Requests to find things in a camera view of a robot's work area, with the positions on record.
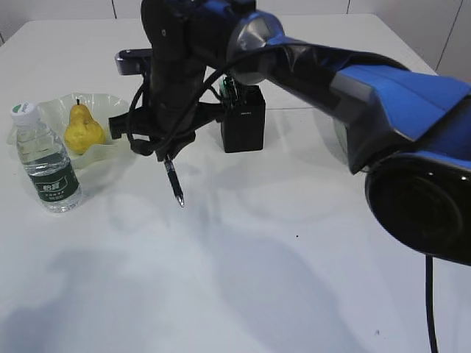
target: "white bottle cap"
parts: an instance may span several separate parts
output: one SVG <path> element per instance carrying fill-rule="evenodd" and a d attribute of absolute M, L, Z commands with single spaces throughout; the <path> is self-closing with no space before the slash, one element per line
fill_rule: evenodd
<path fill-rule="evenodd" d="M 40 119 L 38 107 L 34 103 L 21 103 L 14 106 L 10 115 L 16 126 L 26 126 L 35 123 Z"/>

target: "clear plastic bowl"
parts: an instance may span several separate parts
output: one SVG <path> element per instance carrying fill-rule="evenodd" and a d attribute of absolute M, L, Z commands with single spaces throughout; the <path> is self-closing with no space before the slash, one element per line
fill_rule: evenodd
<path fill-rule="evenodd" d="M 124 114 L 130 108 L 126 101 L 115 96 L 104 93 L 71 93 L 53 101 L 45 101 L 38 104 L 41 120 L 63 139 L 69 123 L 71 108 L 77 104 L 77 99 L 88 107 L 93 119 L 105 129 L 107 140 L 104 145 L 93 145 L 83 155 L 75 154 L 67 149 L 74 169 L 83 169 L 94 162 L 115 158 L 128 152 L 129 143 L 126 138 L 111 140 L 110 136 L 108 118 Z M 16 128 L 14 126 L 10 131 L 7 143 L 9 145 L 16 144 Z"/>

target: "plastic bottle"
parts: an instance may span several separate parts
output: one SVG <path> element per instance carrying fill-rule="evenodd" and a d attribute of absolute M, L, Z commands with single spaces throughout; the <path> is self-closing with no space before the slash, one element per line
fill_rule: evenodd
<path fill-rule="evenodd" d="M 22 103 L 10 112 L 18 131 L 18 156 L 47 210 L 62 213 L 82 198 L 67 150 L 57 134 L 40 120 L 33 103 Z"/>

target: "pear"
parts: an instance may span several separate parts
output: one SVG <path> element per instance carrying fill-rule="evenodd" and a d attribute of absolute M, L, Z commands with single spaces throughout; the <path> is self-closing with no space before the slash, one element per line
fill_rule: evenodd
<path fill-rule="evenodd" d="M 70 122 L 65 130 L 64 140 L 67 147 L 77 154 L 84 154 L 92 145 L 106 142 L 106 134 L 102 126 L 94 121 L 90 110 L 80 104 L 79 99 L 71 109 Z"/>

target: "robotic arm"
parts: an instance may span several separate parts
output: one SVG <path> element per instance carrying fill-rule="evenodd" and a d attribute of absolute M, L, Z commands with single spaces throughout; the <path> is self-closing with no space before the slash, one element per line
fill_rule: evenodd
<path fill-rule="evenodd" d="M 341 122 L 352 173 L 368 170 L 366 197 L 396 239 L 471 265 L 471 87 L 410 72 L 378 54 L 304 43 L 256 10 L 255 0 L 143 0 L 152 50 L 122 51 L 121 74 L 142 74 L 143 107 L 124 124 L 133 151 L 169 164 L 197 128 L 223 118 L 200 96 L 222 73 L 275 83 Z M 207 66 L 216 73 L 203 85 Z M 150 141 L 134 140 L 132 133 Z"/>

